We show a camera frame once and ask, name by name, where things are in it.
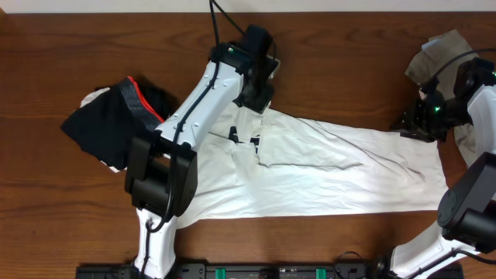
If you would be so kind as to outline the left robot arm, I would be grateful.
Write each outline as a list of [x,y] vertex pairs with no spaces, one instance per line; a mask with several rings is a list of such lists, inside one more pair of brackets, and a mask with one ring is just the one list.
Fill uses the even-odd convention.
[[280,66],[273,43],[221,43],[210,53],[205,72],[179,109],[154,129],[154,138],[131,144],[125,190],[139,218],[135,278],[165,278],[175,262],[177,219],[198,186],[198,150],[225,107],[261,113]]

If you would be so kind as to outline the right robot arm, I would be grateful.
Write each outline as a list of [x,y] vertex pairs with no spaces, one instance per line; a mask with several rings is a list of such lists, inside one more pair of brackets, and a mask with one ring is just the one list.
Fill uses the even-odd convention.
[[449,100],[438,83],[437,76],[427,80],[423,97],[392,129],[431,143],[445,140],[455,126],[471,124],[477,159],[442,196],[436,222],[383,257],[375,278],[462,278],[453,264],[464,257],[495,263],[486,258],[495,249],[495,65],[479,57],[462,63]]

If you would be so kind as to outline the white printed t-shirt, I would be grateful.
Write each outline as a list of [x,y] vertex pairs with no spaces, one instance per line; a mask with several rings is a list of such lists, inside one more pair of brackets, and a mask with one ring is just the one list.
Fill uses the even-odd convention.
[[198,188],[178,225],[430,211],[446,189],[435,143],[230,105],[200,146]]

